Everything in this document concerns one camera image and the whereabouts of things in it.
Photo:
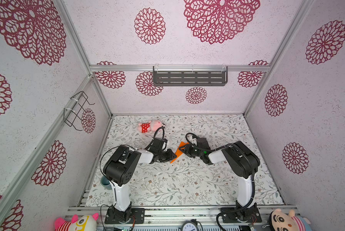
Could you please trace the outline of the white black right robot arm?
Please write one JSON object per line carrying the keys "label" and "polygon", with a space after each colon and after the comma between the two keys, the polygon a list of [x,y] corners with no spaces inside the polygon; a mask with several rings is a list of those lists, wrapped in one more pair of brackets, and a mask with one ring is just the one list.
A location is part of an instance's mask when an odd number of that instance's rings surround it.
{"label": "white black right robot arm", "polygon": [[255,176],[261,162],[243,142],[237,141],[213,150],[186,144],[179,150],[191,158],[199,157],[207,165],[226,161],[238,177],[238,208],[246,209],[255,204]]}

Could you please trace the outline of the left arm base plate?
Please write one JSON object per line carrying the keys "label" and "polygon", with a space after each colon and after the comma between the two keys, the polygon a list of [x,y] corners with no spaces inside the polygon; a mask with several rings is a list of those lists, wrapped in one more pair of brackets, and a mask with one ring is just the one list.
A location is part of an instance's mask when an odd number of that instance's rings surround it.
{"label": "left arm base plate", "polygon": [[111,207],[107,210],[105,224],[143,224],[144,217],[144,208],[128,208],[122,212]]}

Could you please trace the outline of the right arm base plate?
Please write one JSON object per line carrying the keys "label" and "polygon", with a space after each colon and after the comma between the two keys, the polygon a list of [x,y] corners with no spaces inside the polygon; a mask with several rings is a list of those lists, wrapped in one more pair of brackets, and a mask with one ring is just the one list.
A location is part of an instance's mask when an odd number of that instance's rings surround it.
{"label": "right arm base plate", "polygon": [[228,213],[229,211],[234,210],[234,209],[235,208],[221,209],[221,212],[225,212],[225,214],[222,216],[222,220],[224,223],[235,223],[235,222],[261,223],[262,222],[262,218],[256,204],[250,208],[246,208],[239,212]]}

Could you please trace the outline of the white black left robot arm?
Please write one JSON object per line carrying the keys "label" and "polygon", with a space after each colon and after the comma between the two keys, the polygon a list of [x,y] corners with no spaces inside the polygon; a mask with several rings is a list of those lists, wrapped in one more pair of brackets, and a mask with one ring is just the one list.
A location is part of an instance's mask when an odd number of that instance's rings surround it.
{"label": "white black left robot arm", "polygon": [[157,151],[154,154],[145,149],[120,145],[111,150],[115,152],[104,164],[102,173],[114,188],[114,208],[120,212],[125,212],[131,206],[129,181],[138,164],[166,163],[177,158],[171,149]]}

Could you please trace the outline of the orange square paper sheet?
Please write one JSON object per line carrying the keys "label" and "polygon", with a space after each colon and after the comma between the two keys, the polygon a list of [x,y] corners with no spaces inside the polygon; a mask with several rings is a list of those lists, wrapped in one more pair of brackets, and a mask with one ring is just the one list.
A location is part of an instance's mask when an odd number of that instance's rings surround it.
{"label": "orange square paper sheet", "polygon": [[171,164],[172,164],[175,160],[177,160],[177,159],[183,154],[183,152],[180,151],[179,148],[185,146],[186,144],[188,144],[188,143],[187,143],[187,142],[181,142],[181,143],[180,143],[180,145],[179,145],[177,151],[175,152],[175,154],[176,154],[177,157],[176,157],[175,159],[173,159],[173,160],[170,162]]}

